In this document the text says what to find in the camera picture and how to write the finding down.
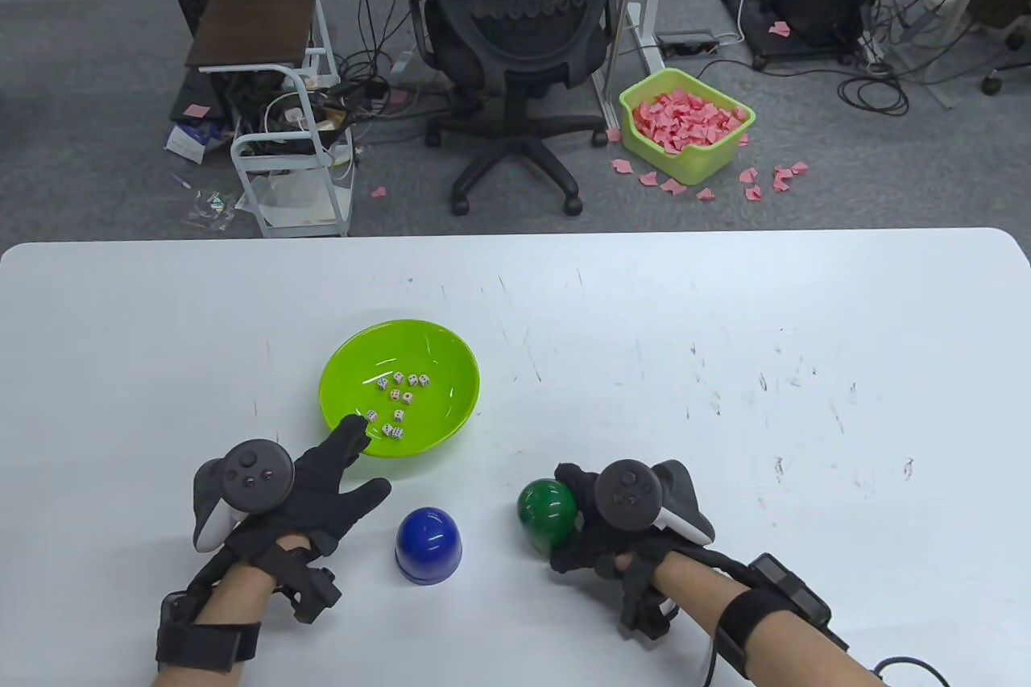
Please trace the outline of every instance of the yellow basket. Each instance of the yellow basket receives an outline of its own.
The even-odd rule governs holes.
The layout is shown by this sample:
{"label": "yellow basket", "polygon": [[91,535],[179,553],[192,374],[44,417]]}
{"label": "yellow basket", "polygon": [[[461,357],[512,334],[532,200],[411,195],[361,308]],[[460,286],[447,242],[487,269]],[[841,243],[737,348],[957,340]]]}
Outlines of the yellow basket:
{"label": "yellow basket", "polygon": [[[684,90],[686,94],[693,94],[695,97],[702,97],[706,101],[711,101],[718,108],[730,109],[743,108],[749,113],[747,120],[740,127],[730,132],[720,139],[714,145],[707,149],[700,149],[697,145],[688,145],[679,156],[669,156],[660,145],[648,139],[634,125],[633,110],[642,101],[655,102],[663,94],[672,94],[673,91]],[[749,130],[753,123],[756,123],[756,112],[749,105],[727,97],[714,88],[709,88],[700,79],[692,78],[691,75],[680,69],[667,68],[655,75],[647,76],[638,83],[636,87],[630,87],[620,94],[620,104],[623,105],[623,146],[630,153],[640,156],[653,167],[660,168],[672,176],[683,186],[698,186],[699,183],[709,178],[721,168],[726,167],[740,146],[741,134]]]}

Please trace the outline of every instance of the vr controller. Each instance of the vr controller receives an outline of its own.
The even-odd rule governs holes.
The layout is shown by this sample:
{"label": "vr controller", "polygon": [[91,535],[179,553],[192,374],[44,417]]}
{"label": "vr controller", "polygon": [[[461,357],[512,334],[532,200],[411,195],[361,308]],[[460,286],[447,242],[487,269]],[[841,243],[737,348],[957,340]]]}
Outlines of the vr controller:
{"label": "vr controller", "polygon": [[294,460],[278,443],[248,439],[194,477],[194,548],[210,553],[248,515],[279,506],[294,488]]}

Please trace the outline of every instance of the white metal frame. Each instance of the white metal frame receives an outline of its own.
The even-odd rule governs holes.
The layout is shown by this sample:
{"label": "white metal frame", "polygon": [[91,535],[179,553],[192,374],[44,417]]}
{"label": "white metal frame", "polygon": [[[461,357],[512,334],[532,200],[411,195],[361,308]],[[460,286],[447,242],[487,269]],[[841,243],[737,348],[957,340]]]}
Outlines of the white metal frame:
{"label": "white metal frame", "polygon": [[[334,185],[332,175],[335,159],[333,154],[322,145],[318,124],[311,109],[311,101],[308,98],[308,91],[311,88],[334,87],[340,81],[335,72],[333,47],[320,0],[315,0],[314,17],[320,45],[309,46],[305,50],[304,62],[299,68],[291,68],[284,64],[230,64],[200,68],[202,72],[279,72],[280,75],[284,75],[285,83],[289,84],[299,95],[306,130],[256,131],[251,134],[237,134],[230,149],[230,156],[232,156],[233,165],[236,167],[236,174],[239,175],[242,183],[246,200],[254,206],[258,227],[261,228],[263,237],[266,238],[347,235],[351,227],[351,207],[355,189],[354,145],[351,130],[348,128],[345,132],[346,141],[352,151],[351,170],[347,174],[347,185],[340,186],[348,190],[350,194],[346,211],[342,211],[336,195],[338,186]],[[246,151],[259,142],[292,141],[292,139],[308,139],[311,142],[313,153],[297,154],[297,156],[246,156]],[[318,226],[272,226],[262,212],[261,203],[251,182],[251,174],[267,174],[269,171],[321,171],[335,221],[318,224]]]}

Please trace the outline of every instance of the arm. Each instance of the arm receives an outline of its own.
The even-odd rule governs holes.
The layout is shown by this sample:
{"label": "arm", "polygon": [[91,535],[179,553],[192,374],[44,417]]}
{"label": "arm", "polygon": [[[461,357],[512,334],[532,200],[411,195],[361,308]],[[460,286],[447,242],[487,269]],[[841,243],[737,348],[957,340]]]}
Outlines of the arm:
{"label": "arm", "polygon": [[[625,556],[620,561],[629,563]],[[727,604],[747,590],[677,553],[659,565],[654,584],[710,636]],[[749,637],[745,652],[749,679],[757,687],[884,687],[823,633],[789,612],[763,620]]]}
{"label": "arm", "polygon": [[[303,536],[284,536],[277,542],[284,550],[311,547]],[[197,622],[208,625],[258,622],[274,590],[275,581],[260,568],[237,563],[219,583]],[[237,663],[228,674],[170,667],[158,675],[154,687],[236,687],[242,673],[243,663]]]}

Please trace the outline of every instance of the forearm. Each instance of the forearm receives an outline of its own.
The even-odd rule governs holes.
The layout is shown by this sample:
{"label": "forearm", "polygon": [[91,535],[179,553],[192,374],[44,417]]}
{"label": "forearm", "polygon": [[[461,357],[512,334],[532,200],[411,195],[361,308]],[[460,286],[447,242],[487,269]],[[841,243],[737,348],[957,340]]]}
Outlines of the forearm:
{"label": "forearm", "polygon": [[[655,572],[655,586],[714,635],[727,604],[746,587],[686,556],[671,553]],[[757,687],[883,687],[880,681],[796,615],[763,620],[745,646]]]}

